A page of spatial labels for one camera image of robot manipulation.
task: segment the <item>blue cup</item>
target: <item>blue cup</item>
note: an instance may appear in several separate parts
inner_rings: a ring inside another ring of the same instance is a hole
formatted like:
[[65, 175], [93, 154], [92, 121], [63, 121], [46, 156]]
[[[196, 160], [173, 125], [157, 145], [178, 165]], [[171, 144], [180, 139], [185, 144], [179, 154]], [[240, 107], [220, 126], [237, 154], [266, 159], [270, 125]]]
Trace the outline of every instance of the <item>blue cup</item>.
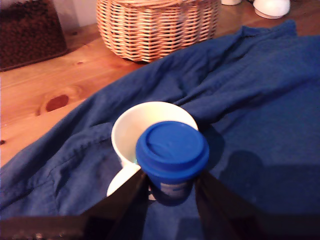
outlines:
[[193, 127], [163, 121], [140, 136], [135, 153], [138, 164], [151, 180], [155, 199], [174, 206], [187, 199], [194, 178], [206, 167], [209, 145]]

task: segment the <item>wood knot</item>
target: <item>wood knot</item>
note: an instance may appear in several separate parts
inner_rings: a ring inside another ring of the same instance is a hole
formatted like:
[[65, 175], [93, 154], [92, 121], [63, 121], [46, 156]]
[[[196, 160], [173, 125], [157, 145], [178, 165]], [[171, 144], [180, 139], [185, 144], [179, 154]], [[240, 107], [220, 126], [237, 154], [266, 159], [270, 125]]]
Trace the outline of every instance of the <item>wood knot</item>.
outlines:
[[69, 97], [65, 94], [57, 96], [53, 99], [51, 99], [45, 106], [45, 110], [47, 112], [51, 112], [53, 110], [62, 108], [66, 106], [69, 102]]

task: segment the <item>mug handle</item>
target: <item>mug handle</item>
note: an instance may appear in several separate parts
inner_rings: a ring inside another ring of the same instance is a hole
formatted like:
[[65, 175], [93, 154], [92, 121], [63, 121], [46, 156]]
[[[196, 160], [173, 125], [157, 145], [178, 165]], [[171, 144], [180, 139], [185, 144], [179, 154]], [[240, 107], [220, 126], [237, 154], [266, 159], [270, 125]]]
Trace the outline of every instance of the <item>mug handle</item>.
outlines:
[[141, 169], [137, 164], [130, 164], [122, 168], [112, 179], [106, 196], [109, 197], [113, 194], [118, 188], [120, 188], [126, 181], [128, 181], [133, 175], [136, 174]]

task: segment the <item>cup label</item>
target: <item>cup label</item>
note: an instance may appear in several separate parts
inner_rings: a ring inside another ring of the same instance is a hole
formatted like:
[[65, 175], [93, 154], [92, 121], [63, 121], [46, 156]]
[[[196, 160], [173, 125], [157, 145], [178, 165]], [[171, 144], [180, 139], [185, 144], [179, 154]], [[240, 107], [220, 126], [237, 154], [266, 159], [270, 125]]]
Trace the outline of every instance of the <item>cup label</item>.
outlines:
[[160, 183], [160, 190], [166, 195], [174, 198], [181, 198], [186, 194], [188, 182], [182, 182], [179, 184], [166, 184]]

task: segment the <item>wall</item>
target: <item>wall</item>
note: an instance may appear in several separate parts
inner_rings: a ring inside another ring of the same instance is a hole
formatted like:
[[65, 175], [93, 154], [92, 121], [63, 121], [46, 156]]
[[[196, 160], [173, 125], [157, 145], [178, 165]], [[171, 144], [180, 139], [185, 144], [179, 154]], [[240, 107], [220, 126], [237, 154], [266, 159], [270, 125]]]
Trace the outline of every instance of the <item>wall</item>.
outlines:
[[[17, 0], [0, 0], [1, 9]], [[53, 0], [63, 30], [96, 23], [97, 0]]]

